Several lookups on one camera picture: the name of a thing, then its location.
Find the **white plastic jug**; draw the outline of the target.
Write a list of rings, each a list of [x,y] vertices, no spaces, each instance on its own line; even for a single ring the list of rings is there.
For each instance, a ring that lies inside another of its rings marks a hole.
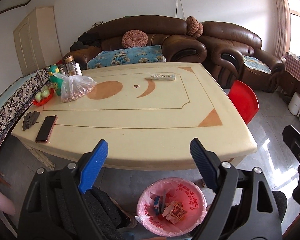
[[[288,104],[288,110],[294,116],[300,115],[300,94],[298,92],[293,94],[290,103]]]

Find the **cream wooden cabinet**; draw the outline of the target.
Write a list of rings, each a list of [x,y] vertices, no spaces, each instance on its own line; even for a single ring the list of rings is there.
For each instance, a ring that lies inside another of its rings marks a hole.
[[[24,76],[62,59],[53,7],[32,10],[16,27],[13,37]]]

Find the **glass jar gold lid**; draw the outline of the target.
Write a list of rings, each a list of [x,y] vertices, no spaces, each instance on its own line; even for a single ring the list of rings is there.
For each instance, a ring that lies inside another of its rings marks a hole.
[[[69,75],[77,75],[76,63],[72,55],[68,55],[64,58],[66,68]]]

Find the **red fruit tray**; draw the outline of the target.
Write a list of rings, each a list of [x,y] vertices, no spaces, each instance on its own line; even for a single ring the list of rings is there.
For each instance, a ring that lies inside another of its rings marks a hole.
[[[35,106],[42,106],[52,99],[54,89],[44,85],[39,92],[34,96],[33,104]]]

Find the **brown leather long sofa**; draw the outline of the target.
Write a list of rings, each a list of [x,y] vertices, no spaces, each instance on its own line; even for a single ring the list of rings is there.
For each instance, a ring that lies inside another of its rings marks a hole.
[[[194,17],[188,20],[159,15],[126,16],[101,23],[83,33],[63,56],[73,57],[82,70],[88,61],[103,51],[161,46],[168,62],[202,63],[206,47],[198,41],[203,25]]]

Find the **clear bag of peanuts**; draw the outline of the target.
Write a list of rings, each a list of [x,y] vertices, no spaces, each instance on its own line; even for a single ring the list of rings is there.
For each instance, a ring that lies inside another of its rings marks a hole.
[[[61,102],[75,101],[90,93],[96,86],[96,82],[88,76],[66,76],[60,73],[53,73],[53,75],[62,80]]]

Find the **pink smartphone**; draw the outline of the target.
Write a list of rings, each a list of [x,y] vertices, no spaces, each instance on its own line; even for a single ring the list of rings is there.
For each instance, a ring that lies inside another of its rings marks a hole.
[[[44,119],[44,121],[39,129],[39,132],[36,136],[35,142],[47,142],[48,141],[56,120],[57,120],[56,115],[47,116]]]

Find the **green yellow bottle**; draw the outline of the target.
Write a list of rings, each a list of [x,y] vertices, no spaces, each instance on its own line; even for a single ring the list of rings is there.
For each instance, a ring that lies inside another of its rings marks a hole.
[[[59,79],[58,77],[55,76],[56,73],[59,72],[59,68],[57,65],[53,64],[48,68],[48,75],[50,82],[53,85],[53,88],[58,96],[61,95],[61,86],[62,86],[62,79]]]

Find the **red plastic chair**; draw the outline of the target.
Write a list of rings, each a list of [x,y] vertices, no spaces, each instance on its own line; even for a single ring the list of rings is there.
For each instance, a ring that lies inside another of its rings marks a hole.
[[[254,91],[245,83],[236,80],[230,88],[228,97],[236,107],[245,124],[249,124],[260,109]]]

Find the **pink cushion on sofa back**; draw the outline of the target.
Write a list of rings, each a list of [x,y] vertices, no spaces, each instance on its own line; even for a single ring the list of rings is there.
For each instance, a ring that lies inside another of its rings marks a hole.
[[[203,25],[194,17],[189,16],[186,19],[187,35],[199,38],[203,34]]]

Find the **pink lined trash bin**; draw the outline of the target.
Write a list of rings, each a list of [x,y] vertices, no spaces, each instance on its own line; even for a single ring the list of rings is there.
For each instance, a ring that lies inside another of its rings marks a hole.
[[[204,194],[193,182],[164,178],[143,191],[136,208],[136,220],[158,236],[178,237],[203,222],[206,208]]]

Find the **dark grey cloth piece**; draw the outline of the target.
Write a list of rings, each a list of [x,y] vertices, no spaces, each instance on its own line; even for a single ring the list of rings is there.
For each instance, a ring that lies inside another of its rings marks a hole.
[[[33,126],[36,123],[39,116],[40,116],[40,112],[38,111],[27,113],[23,119],[23,131]]]

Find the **blue floral sofa cover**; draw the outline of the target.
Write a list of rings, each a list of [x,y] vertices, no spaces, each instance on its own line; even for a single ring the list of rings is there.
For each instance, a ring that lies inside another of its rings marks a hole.
[[[166,62],[160,45],[102,51],[88,61],[87,69],[156,62]]]

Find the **blue cartoon medicine box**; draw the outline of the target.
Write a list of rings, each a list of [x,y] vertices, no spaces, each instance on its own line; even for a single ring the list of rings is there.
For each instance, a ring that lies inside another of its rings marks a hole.
[[[165,203],[166,203],[166,191],[164,190],[162,196],[156,196],[154,199],[153,208],[157,216],[163,214],[165,209]]]

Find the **purple card box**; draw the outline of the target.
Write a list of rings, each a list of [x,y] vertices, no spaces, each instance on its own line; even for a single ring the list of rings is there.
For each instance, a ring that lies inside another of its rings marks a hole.
[[[175,224],[184,219],[187,211],[183,208],[181,202],[172,201],[167,207],[165,207],[164,212],[162,214],[166,220]]]

